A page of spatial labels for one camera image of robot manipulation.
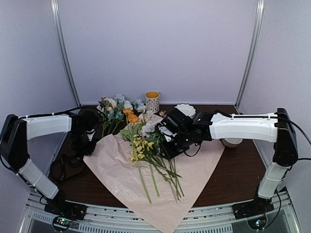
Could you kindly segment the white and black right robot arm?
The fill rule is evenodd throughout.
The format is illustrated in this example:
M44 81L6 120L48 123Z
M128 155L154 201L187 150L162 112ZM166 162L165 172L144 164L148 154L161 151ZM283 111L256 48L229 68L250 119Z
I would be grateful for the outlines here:
M221 139L261 140L274 144L274 155L258 187L258 197L249 203L253 214L260 214L287 170L298 160L296 133L288 113L278 108L275 113L261 115L202 112L194 119L177 108L156 124L156 131L165 137L160 145L166 159L186 153L193 144Z

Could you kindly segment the pink fake flower stem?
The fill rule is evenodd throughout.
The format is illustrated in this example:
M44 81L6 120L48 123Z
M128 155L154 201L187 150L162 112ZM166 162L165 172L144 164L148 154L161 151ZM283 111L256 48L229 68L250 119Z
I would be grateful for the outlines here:
M168 127L167 116L165 116L162 119L162 121L156 125L156 129L158 130L158 132L160 132L158 129L160 125L163 125L166 128ZM177 173L177 169L176 169L176 163L175 163L175 159L173 156L175 151L172 148L172 145L170 144L173 142L173 139L170 142L167 142L166 139L164 139L164 141L159 146L159 156L162 162L164 163L164 167L165 167L164 169L168 176L167 180L172 190L174 199L176 202L179 202L181 201L181 198L185 196L185 194L179 182L179 178L181 178L181 176Z
M153 185L154 185L156 195L157 195L157 197L160 197L160 192L159 192L159 189L157 187L156 178L155 178L153 166L151 163L149 164L149 168L150 168L150 173L151 173L151 177L152 177L152 181L153 181Z

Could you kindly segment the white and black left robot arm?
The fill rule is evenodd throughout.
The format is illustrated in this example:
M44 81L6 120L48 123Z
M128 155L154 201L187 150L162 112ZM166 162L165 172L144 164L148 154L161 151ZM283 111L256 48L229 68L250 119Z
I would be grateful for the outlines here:
M70 205L58 195L59 188L46 176L43 162L50 162L46 154L66 135L71 136L71 148L77 157L91 155L95 149L94 134L99 119L92 111L82 114L51 113L34 116L9 114L0 133L0 156L30 187L52 200L51 208L60 216L70 211Z

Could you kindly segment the pink wrapping paper sheet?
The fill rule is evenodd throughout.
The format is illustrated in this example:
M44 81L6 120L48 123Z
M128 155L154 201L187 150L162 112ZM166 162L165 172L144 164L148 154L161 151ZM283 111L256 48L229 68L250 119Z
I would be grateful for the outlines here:
M203 191L224 149L219 140L204 141L200 148L191 146L191 157L181 154L175 158L177 173L181 176L179 182L185 194L179 202L175 201L170 185L153 169L160 192L160 197L157 197L149 165L141 162L141 172L152 204L148 202L138 168L129 161L131 145L123 140L121 134L102 138L93 154L84 157L84 162L127 208L161 232L172 233Z

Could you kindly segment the yellow fake flower sprig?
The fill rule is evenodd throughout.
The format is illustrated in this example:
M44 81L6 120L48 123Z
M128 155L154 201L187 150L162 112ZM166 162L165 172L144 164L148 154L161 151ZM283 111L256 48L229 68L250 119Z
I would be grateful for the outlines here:
M131 140L131 146L130 162L133 165L138 166L141 161L147 162L166 181L181 178L172 162L165 160L159 141L148 140L136 134Z

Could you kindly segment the orange fake flower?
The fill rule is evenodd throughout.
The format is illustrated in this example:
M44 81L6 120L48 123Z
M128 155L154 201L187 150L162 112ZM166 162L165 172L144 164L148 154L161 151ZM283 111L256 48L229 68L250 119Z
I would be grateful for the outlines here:
M131 141L131 147L132 147L132 158L133 158L132 163L138 168L140 181L141 181L142 187L144 189L145 195L148 199L148 202L150 204L152 204L151 197L149 195L148 189L147 189L145 181L144 181L143 174L141 172L140 164L138 161L138 154L137 154L136 146L134 143L134 124L138 123L140 121L140 118L138 116L136 116L134 114L133 110L131 110L131 109L124 109L123 112L126 115L127 129L129 130L129 133L130 133L130 141Z

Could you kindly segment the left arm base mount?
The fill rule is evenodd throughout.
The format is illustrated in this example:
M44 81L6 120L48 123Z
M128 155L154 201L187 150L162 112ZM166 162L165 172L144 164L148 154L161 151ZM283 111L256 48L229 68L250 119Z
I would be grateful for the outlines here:
M44 207L44 211L58 216L64 216L72 220L84 220L87 206L83 204L66 202L65 206L62 207L62 209L58 207L57 210L56 208L48 204Z

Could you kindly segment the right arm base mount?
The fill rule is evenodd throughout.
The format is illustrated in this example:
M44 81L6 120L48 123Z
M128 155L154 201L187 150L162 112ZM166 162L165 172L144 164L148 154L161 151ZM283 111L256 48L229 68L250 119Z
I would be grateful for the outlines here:
M243 202L232 205L235 219L249 218L253 216L263 215L274 210L273 204L255 203L253 201Z

